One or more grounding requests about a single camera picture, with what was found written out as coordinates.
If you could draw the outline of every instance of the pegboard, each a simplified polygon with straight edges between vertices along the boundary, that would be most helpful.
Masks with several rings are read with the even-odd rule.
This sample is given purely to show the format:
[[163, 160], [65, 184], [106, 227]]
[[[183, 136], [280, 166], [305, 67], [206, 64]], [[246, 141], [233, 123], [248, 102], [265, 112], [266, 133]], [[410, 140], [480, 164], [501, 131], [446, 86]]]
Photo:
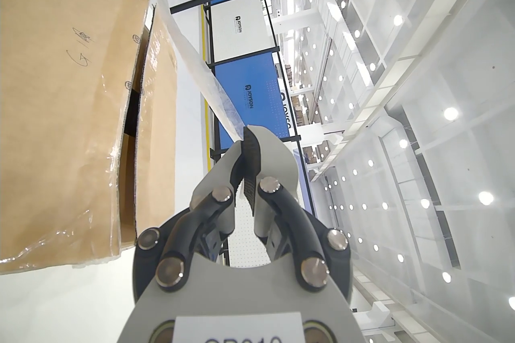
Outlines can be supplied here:
[[229, 260], [231, 267], [253, 268], [270, 263], [265, 246], [254, 234], [254, 218], [250, 204], [240, 185], [236, 196], [235, 229], [229, 236]]

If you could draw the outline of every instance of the wall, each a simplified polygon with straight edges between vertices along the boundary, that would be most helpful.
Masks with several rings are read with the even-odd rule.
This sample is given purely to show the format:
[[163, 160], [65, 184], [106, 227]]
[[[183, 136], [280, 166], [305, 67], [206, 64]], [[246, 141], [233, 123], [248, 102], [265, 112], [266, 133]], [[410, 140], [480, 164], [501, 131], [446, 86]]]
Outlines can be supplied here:
[[[181, 12], [175, 19], [198, 49], [198, 9]], [[205, 144], [201, 126], [204, 101], [180, 60], [177, 98], [175, 206], [180, 211], [189, 204], [193, 188], [204, 175]], [[131, 249], [106, 264], [0, 276], [0, 341], [113, 343], [134, 306], [133, 255]]]

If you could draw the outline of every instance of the white label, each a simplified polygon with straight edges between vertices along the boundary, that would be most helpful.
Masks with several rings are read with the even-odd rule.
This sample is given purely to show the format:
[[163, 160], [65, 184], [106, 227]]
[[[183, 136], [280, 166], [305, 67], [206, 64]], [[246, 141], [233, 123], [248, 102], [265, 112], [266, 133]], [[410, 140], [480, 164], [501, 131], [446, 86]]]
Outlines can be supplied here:
[[173, 343], [299, 343], [300, 312], [235, 316], [178, 316]]

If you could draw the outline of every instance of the white column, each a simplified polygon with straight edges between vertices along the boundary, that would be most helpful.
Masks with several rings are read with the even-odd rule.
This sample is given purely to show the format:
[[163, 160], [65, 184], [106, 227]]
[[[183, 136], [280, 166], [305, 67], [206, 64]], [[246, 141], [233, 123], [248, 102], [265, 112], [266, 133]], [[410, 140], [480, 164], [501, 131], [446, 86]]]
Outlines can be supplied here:
[[276, 34], [287, 33], [291, 30], [302, 29], [320, 23], [322, 23], [322, 18], [316, 8], [272, 18], [272, 26]]

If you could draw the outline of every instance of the clear plastic strap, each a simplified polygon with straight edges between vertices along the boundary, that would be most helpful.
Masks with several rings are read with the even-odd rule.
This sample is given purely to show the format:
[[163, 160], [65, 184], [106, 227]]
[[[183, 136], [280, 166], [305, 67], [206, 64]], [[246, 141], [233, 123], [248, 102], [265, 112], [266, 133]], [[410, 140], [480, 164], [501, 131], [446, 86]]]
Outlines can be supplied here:
[[243, 121], [239, 117], [232, 101], [211, 72], [208, 65], [202, 60], [197, 50], [182, 34], [177, 23], [173, 19], [168, 0], [157, 0], [157, 10], [163, 18], [171, 41], [175, 48], [175, 54], [182, 58], [190, 75], [195, 80], [200, 92], [215, 113], [219, 122], [233, 141], [243, 139]]

